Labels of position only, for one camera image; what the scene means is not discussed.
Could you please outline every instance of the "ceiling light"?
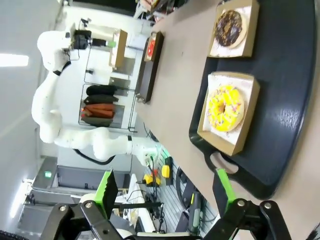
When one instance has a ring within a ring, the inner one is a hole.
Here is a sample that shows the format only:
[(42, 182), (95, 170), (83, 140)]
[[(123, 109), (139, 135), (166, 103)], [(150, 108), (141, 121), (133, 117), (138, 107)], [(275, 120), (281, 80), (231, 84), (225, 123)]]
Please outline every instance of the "ceiling light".
[(29, 63), (26, 55), (0, 53), (0, 67), (25, 67)]

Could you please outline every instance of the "yellow frosted donut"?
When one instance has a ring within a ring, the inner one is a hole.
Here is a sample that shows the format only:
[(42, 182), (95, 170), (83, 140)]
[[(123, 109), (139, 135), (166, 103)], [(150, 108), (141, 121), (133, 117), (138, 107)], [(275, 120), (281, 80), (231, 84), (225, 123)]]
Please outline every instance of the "yellow frosted donut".
[(233, 130), (242, 120), (245, 103), (240, 92), (231, 85), (216, 89), (209, 96), (207, 116), (213, 128), (221, 132)]

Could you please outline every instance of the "ceiling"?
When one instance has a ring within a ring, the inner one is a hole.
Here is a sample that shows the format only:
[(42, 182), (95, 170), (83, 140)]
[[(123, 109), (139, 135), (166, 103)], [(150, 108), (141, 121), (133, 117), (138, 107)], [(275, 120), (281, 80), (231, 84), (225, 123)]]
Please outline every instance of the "ceiling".
[(38, 171), (39, 138), (31, 118), (42, 66), (37, 39), (52, 28), (59, 8), (55, 0), (1, 0), (0, 53), (29, 57), (28, 66), (0, 67), (1, 230), (15, 231), (19, 212), (10, 216), (13, 201), (22, 180)]

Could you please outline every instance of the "black tray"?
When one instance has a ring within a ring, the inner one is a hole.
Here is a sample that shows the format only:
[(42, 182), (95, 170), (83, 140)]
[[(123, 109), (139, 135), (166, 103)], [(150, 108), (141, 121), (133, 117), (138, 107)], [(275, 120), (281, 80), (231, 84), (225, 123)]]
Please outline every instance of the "black tray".
[(308, 108), (317, 52), (314, 0), (260, 0), (251, 58), (206, 59), (189, 138), (204, 154), (207, 166), (218, 150), (197, 134), (208, 87), (208, 74), (229, 71), (251, 74), (260, 84), (250, 130), (243, 150), (223, 158), (238, 166), (229, 174), (256, 198), (276, 191), (295, 150)]

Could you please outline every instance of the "table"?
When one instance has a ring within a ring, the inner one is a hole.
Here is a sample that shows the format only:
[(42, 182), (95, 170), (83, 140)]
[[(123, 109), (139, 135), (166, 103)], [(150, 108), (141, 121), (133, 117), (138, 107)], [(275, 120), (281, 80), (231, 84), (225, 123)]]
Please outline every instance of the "table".
[[(212, 192), (213, 173), (203, 154), (189, 140), (189, 126), (198, 97), (210, 45), (217, 0), (191, 1), (154, 26), (163, 31), (162, 48), (153, 94), (149, 104), (138, 103), (136, 111), (146, 126), (169, 151), (210, 204), (217, 208)], [(306, 239), (320, 222), (320, 92), (318, 72), (308, 115), (294, 157), (273, 196), (281, 209), (292, 239)], [(236, 182), (232, 186), (240, 198), (260, 201)], [(247, 240), (248, 233), (240, 232)]]

